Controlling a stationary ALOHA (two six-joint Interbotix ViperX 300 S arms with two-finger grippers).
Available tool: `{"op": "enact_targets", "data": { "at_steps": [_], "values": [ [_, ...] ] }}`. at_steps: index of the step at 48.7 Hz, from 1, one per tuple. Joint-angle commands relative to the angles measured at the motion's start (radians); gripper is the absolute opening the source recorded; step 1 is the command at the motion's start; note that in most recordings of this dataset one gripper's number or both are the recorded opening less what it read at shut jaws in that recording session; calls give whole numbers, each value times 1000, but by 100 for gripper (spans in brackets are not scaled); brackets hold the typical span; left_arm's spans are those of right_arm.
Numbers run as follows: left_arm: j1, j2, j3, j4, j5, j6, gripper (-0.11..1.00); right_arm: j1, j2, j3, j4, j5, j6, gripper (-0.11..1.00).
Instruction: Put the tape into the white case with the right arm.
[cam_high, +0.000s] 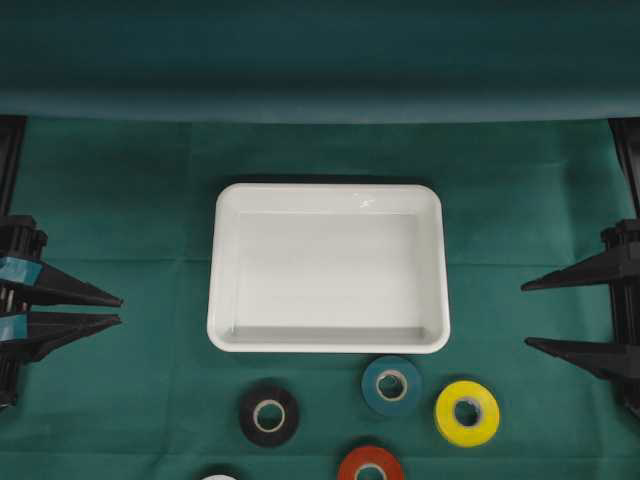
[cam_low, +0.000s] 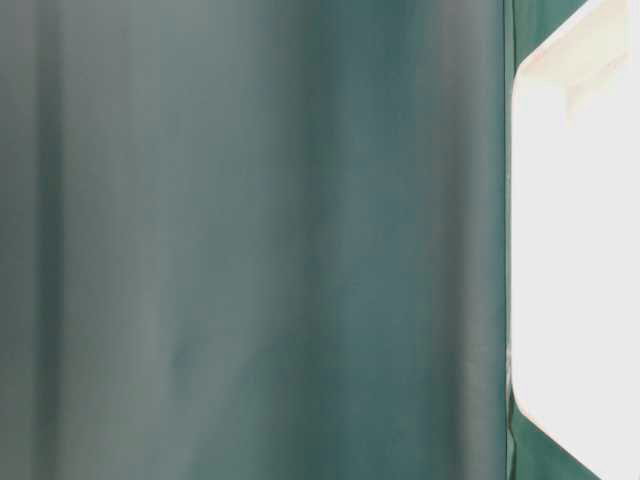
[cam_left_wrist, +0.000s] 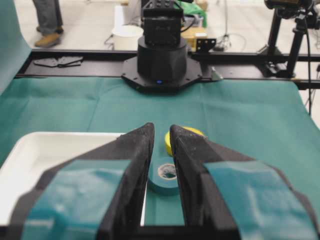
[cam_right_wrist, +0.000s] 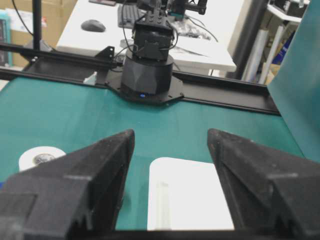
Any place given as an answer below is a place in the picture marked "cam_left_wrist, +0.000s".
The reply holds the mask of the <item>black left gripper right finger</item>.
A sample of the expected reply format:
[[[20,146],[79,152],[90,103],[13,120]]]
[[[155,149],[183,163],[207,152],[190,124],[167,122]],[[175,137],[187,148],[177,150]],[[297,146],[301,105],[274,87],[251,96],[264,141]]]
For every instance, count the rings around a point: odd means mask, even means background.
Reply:
[[[217,240],[317,240],[309,199],[267,163],[181,126],[169,130],[184,222]]]

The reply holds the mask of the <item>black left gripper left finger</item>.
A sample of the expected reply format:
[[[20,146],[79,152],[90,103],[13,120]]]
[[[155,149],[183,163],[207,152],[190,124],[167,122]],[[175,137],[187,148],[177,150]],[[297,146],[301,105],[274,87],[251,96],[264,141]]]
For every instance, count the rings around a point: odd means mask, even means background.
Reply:
[[[155,140],[146,123],[47,169],[13,209],[9,240],[113,240],[141,218]]]

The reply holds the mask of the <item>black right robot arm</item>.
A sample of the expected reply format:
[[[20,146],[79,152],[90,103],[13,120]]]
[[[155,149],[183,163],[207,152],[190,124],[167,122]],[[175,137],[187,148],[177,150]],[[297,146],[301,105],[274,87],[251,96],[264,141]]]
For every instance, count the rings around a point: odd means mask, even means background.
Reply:
[[[121,77],[137,89],[173,91],[201,80],[198,61],[181,36],[184,11],[173,0],[150,0],[142,8],[143,36],[137,56],[123,63]]]

